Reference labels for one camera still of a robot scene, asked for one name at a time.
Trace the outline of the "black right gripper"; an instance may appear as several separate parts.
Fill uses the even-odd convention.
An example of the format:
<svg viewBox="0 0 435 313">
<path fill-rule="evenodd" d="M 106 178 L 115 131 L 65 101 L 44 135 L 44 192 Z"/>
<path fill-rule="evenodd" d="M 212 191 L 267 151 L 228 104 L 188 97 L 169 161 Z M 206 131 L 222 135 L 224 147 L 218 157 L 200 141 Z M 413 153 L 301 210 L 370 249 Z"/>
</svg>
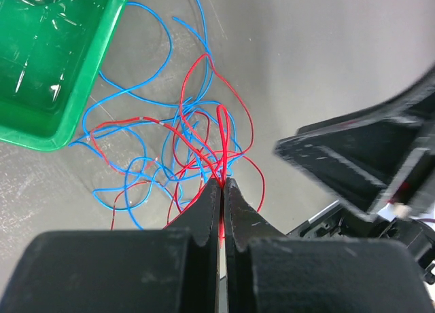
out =
<svg viewBox="0 0 435 313">
<path fill-rule="evenodd" d="M 402 217 L 434 207 L 434 69 L 378 105 L 300 128 L 275 154 L 372 221 L 387 204 Z"/>
</svg>

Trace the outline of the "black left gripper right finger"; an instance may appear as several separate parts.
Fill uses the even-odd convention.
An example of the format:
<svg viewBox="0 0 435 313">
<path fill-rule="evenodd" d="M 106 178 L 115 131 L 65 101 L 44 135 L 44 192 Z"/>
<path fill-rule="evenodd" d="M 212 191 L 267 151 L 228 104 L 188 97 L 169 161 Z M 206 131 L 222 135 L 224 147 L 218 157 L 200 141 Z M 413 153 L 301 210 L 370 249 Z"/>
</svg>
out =
<svg viewBox="0 0 435 313">
<path fill-rule="evenodd" d="M 291 238 L 223 194 L 230 312 L 433 312 L 419 266 L 395 240 Z"/>
</svg>

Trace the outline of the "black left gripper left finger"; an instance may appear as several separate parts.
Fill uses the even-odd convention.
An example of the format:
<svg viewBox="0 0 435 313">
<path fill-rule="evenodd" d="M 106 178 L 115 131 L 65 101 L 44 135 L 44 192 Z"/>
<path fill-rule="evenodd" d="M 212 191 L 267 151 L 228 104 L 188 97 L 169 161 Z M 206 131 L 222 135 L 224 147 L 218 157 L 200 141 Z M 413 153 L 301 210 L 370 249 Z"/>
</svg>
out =
<svg viewBox="0 0 435 313">
<path fill-rule="evenodd" d="M 2 312 L 216 312 L 221 189 L 160 230 L 56 231 L 25 249 Z"/>
</svg>

